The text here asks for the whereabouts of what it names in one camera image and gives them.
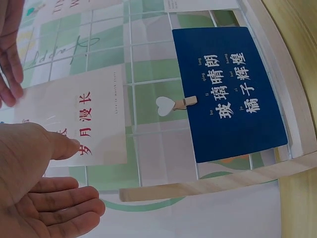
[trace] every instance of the paper sheet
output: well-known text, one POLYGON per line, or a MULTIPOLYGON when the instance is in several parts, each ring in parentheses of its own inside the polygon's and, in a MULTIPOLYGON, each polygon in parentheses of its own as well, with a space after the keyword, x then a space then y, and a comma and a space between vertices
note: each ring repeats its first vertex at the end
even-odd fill
POLYGON ((122 0, 46 0, 44 4, 33 9, 37 13, 34 25, 41 25, 69 15, 120 3, 122 0))
POLYGON ((14 122, 35 122, 80 141, 75 156, 50 166, 126 163, 121 72, 116 65, 28 88, 14 122))
POLYGON ((224 10, 239 8, 236 0, 164 0, 166 12, 224 10))

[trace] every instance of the wire grid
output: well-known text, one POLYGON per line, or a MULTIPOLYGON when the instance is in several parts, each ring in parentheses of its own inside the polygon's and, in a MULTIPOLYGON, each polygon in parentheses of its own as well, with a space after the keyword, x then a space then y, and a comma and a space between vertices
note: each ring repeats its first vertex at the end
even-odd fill
MULTIPOLYGON (((45 62, 45 63, 39 63, 39 64, 36 64, 36 65, 32 65, 31 67, 27 67, 27 68, 24 68, 24 70, 27 70, 27 69, 31 69, 31 68, 35 68, 35 67, 39 67, 39 66, 42 66, 42 65, 46 65, 46 64, 50 64, 50 74, 49 74, 49 81, 51 80, 51 75, 52 75, 52 67, 53 67, 53 63, 54 62, 57 62, 57 61, 61 61, 61 60, 65 60, 65 59, 69 59, 69 58, 74 58, 74 57, 80 57, 80 56, 86 56, 86 71, 88 71, 88 62, 89 62, 89 56, 90 54, 92 53, 96 53, 96 52, 101 52, 101 51, 107 51, 107 50, 111 50, 111 49, 116 49, 116 48, 126 48, 126 47, 129 47, 130 48, 130 59, 131 59, 131 79, 132 79, 132 82, 131 83, 126 83, 125 86, 131 86, 132 87, 132 100, 133 100, 133 115, 134 115, 134 127, 133 128, 133 133, 132 134, 128 134, 127 136, 128 137, 133 137, 134 138, 134 146, 135 146, 135 153, 136 153, 136 161, 137 161, 137 167, 138 167, 138 176, 139 176, 139 186, 142 186, 142 175, 141 175, 141 169, 140 169, 140 161, 139 161, 139 147, 138 147, 138 143, 139 143, 139 140, 138 140, 138 137, 139 136, 142 136, 142 135, 148 135, 148 134, 159 134, 161 135, 160 139, 162 140, 162 134, 163 133, 166 133, 166 132, 177 132, 177 131, 185 131, 185 130, 190 130, 189 127, 184 127, 184 128, 176 128, 176 129, 169 129, 169 130, 162 130, 160 128, 160 131, 153 131, 153 132, 143 132, 143 133, 138 133, 138 124, 137 124, 137 110, 136 110, 136 91, 135 91, 135 86, 137 85, 143 85, 143 84, 153 84, 153 83, 160 83, 160 82, 169 82, 169 81, 176 81, 176 80, 181 80, 181 78, 166 78, 166 79, 160 79, 160 80, 153 80, 153 81, 143 81, 143 82, 135 82, 135 78, 134 78, 134 59, 133 59, 133 47, 134 46, 142 46, 142 45, 150 45, 150 44, 157 44, 157 43, 167 43, 167 42, 173 42, 173 40, 163 40, 163 41, 153 41, 153 42, 144 42, 144 43, 141 43, 141 44, 133 44, 133 39, 132 39, 132 16, 134 15, 140 15, 140 14, 151 14, 151 13, 163 13, 164 11, 151 11, 151 12, 147 12, 147 13, 135 13, 135 14, 131 14, 131 2, 130 0, 128 1, 128 10, 129 10, 129 14, 128 14, 128 17, 129 17, 129 31, 130 31, 130 44, 128 46, 124 45, 124 46, 119 46, 119 47, 111 47, 111 48, 105 48, 105 49, 100 49, 100 50, 95 50, 95 51, 90 51, 90 40, 91 40, 91 35, 92 35, 92 25, 93 23, 97 23, 97 22, 102 22, 102 21, 106 21, 106 20, 112 20, 112 19, 118 19, 118 18, 123 18, 124 16, 118 16, 118 17, 112 17, 112 18, 105 18, 105 19, 101 19, 101 20, 96 20, 94 21, 94 10, 90 11, 91 12, 91 19, 90 19, 90 22, 88 23, 84 23, 84 24, 81 24, 79 26, 84 26, 84 25, 90 25, 90 33, 89 33, 89 38, 88 38, 88 47, 87 47, 87 51, 84 52, 84 53, 80 53, 80 54, 77 54, 75 56, 67 56, 67 57, 62 57, 62 58, 59 58, 59 59, 55 59, 54 57, 52 57, 52 60, 50 62, 45 62)), ((215 27, 218 27, 218 24, 217 24, 217 21, 216 21, 216 18, 214 16, 214 12, 209 10, 209 14, 210 14, 210 17, 211 17, 211 20, 214 24, 215 27)), ((171 21, 171 14, 170 13, 167 13, 167 16, 168 16, 168 19, 169 19, 169 24, 170 24, 170 29, 171 31, 173 30, 173 25, 172 25, 172 21, 171 21)), ((261 55, 261 58, 263 60, 263 63, 264 63, 264 66, 265 66, 265 69, 267 71, 267 74, 269 76, 269 79, 271 81, 271 78, 272 78, 272 75, 270 73, 270 71, 268 70, 268 66, 267 66, 267 63, 265 61, 265 57, 262 53, 262 49, 259 45, 259 42, 256 38, 256 36, 254 35, 254 32, 252 31, 252 28, 247 20, 247 18, 245 17, 244 13, 242 13, 243 17, 244 17, 244 20, 247 24, 247 27, 249 28, 254 40, 255 40, 255 43, 258 47, 258 50, 260 52, 260 55, 261 55)), ((59 36, 59 33, 62 32, 62 31, 66 31, 66 30, 69 30, 69 29, 60 29, 60 26, 61 26, 61 19, 58 20, 58 27, 57 27, 57 34, 56 34, 56 38, 55 38, 55 46, 54 46, 54 50, 53 50, 53 56, 55 55, 55 52, 56 52, 56 45, 57 45, 57 40, 58 40, 58 36, 59 36)), ((39 38, 36 38, 36 39, 32 39, 33 38, 33 34, 34 34, 34 28, 32 30, 32 34, 31 34, 31 37, 30 37, 30 40, 28 42, 28 46, 27 46, 27 52, 29 50, 29 46, 30 46, 30 42, 31 41, 34 41, 34 40, 37 40, 41 37, 45 37, 47 35, 43 35, 39 38)), ((25 56, 25 59, 23 61, 23 66, 26 62, 26 58, 27 58, 27 55, 25 56)), ((195 166, 195 171, 196 171, 196 178, 197 179, 200 179, 200 175, 199 175, 199 168, 198 168, 198 164, 196 163, 196 160, 195 160, 195 157, 193 158, 193 163, 194 163, 194 166, 195 166)), ((250 164, 250 169, 252 170, 253 169, 253 159, 252 159, 252 155, 250 154, 249 155, 249 164, 250 164)), ((88 175, 88 167, 85 166, 85 183, 86 185, 89 185, 89 175, 88 175)), ((100 191, 100 194, 117 194, 118 193, 118 190, 107 190, 107 191, 100 191)))

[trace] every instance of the poster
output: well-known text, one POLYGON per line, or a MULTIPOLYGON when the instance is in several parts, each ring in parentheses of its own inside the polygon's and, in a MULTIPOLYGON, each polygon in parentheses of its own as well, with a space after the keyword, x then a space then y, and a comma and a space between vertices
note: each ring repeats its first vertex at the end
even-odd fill
POLYGON ((76 13, 120 3, 122 0, 46 0, 39 6, 29 9, 28 14, 37 13, 34 24, 41 25, 76 13))
POLYGON ((127 162, 121 66, 54 80, 25 90, 14 122, 35 122, 79 140, 79 152, 50 166, 127 162))
POLYGON ((270 80, 248 28, 177 29, 173 35, 185 98, 198 99, 187 108, 197 163, 287 144, 270 80))

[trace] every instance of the palm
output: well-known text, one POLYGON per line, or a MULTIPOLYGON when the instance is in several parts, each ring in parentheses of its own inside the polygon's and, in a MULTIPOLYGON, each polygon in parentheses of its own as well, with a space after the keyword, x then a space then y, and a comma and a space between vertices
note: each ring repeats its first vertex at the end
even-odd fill
POLYGON ((74 238, 98 225, 105 205, 92 187, 72 178, 43 178, 10 208, 15 237, 74 238))
POLYGON ((20 86, 20 83, 22 83, 23 80, 23 69, 16 45, 23 5, 24 0, 7 1, 3 29, 2 31, 0 29, 0 67, 5 74, 10 87, 9 89, 2 76, 0 76, 0 97, 10 107, 14 106, 16 99, 23 96, 23 90, 20 86))

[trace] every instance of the wooden clothespin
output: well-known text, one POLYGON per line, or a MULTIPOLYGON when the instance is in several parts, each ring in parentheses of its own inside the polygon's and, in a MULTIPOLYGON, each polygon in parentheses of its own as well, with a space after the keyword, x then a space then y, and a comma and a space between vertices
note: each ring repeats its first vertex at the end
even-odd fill
POLYGON ((159 97, 157 98, 157 106, 158 106, 158 114, 161 117, 167 116, 171 111, 175 110, 186 110, 187 106, 191 106, 197 103, 197 97, 189 97, 184 98, 183 100, 179 100, 174 102, 170 98, 167 97, 159 97))
POLYGON ((195 105, 197 103, 197 97, 189 97, 189 98, 184 98, 183 100, 178 100, 175 102, 175 106, 173 110, 186 110, 187 106, 195 105))

